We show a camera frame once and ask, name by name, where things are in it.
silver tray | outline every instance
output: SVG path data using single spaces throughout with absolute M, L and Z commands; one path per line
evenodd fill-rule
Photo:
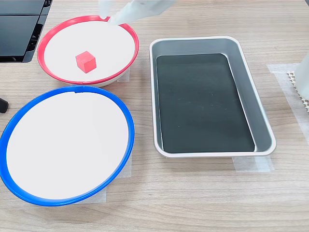
M 160 56 L 182 56 L 197 54 L 223 54 L 234 78 L 242 109 L 254 142 L 252 152 L 192 152 L 169 153 L 163 148 L 159 93 L 157 81 L 157 58 Z M 150 45 L 150 70 L 152 90 L 152 110 L 154 146 L 168 158 L 188 157 L 250 157 L 267 156 L 276 147 L 276 140 L 261 100 L 258 96 L 244 54 L 237 40 L 227 36 L 159 39 Z

tray rim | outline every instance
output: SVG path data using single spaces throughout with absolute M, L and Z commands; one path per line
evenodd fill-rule
M 262 152 L 197 152 L 197 153 L 169 153 L 164 151 L 158 143 L 157 139 L 157 121 L 156 121 L 156 109 L 155 109 L 155 102 L 156 102 L 156 97 L 155 97 L 155 77 L 154 77 L 154 61 L 153 61 L 153 46 L 161 41 L 181 41 L 181 40 L 209 40 L 209 39 L 228 39 L 232 40 L 235 42 L 238 46 L 239 52 L 241 54 L 241 58 L 243 60 L 243 63 L 245 65 L 246 72 L 248 74 L 249 81 L 251 83 L 251 86 L 253 88 L 254 94 L 257 96 L 257 103 L 259 106 L 259 109 L 262 113 L 263 120 L 266 124 L 269 136 L 271 138 L 271 146 Z M 245 59 L 245 55 L 242 51 L 242 48 L 240 46 L 240 43 L 238 40 L 236 40 L 233 37 L 230 36 L 210 36 L 210 37 L 188 37 L 188 38 L 164 38 L 164 39 L 157 39 L 153 41 L 150 46 L 149 46 L 149 55 L 150 55 L 150 76 L 151 76 L 151 100 L 152 100 L 152 116 L 153 116 L 153 132 L 154 132 L 154 146 L 155 149 L 163 156 L 167 158 L 198 158 L 198 157 L 206 157 L 206 158 L 211 158 L 211 157 L 218 157 L 218 158 L 224 158 L 224 157 L 252 157 L 252 156 L 268 156 L 270 155 L 277 146 L 276 138 L 275 135 L 271 129 L 269 120 L 267 118 L 265 109 L 262 105 L 261 99 L 259 97 L 259 94 L 257 92 L 256 86 L 254 84 L 251 72 L 249 70 L 247 61 Z

wood grain surface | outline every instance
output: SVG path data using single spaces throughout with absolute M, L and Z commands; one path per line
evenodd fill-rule
M 118 1 L 113 11 L 125 2 Z M 54 1 L 42 36 L 96 1 Z M 130 82 L 105 89 L 130 109 L 136 128 L 132 177 L 107 187 L 106 203 L 48 208 L 14 196 L 0 182 L 3 232 L 308 232 L 309 146 L 267 64 L 298 63 L 309 51 L 309 7 L 298 0 L 179 1 L 131 24 L 140 53 Z M 239 40 L 277 138 L 271 173 L 236 173 L 229 159 L 166 159 L 153 146 L 149 44 L 158 38 L 232 36 Z M 64 86 L 39 66 L 0 64 L 2 132 L 27 102 Z

tape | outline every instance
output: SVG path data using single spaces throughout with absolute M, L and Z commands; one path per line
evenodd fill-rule
M 237 173 L 269 173 L 274 170 L 270 156 L 233 157 Z
M 117 80 L 117 82 L 128 82 L 130 81 L 130 68 L 128 68 L 124 74 Z
M 129 157 L 129 159 L 126 162 L 126 165 L 123 167 L 121 172 L 118 174 L 117 178 L 128 178 L 132 176 L 132 155 Z M 95 195 L 77 202 L 75 204 L 93 204 L 93 203 L 105 203 L 106 202 L 106 188 L 102 189 L 100 192 L 96 193 Z
M 299 64 L 271 64 L 267 65 L 269 71 L 275 74 L 281 89 L 288 101 L 292 112 L 309 144 L 309 115 L 306 104 L 299 97 L 293 83 L 289 78 L 289 73 L 293 73 Z

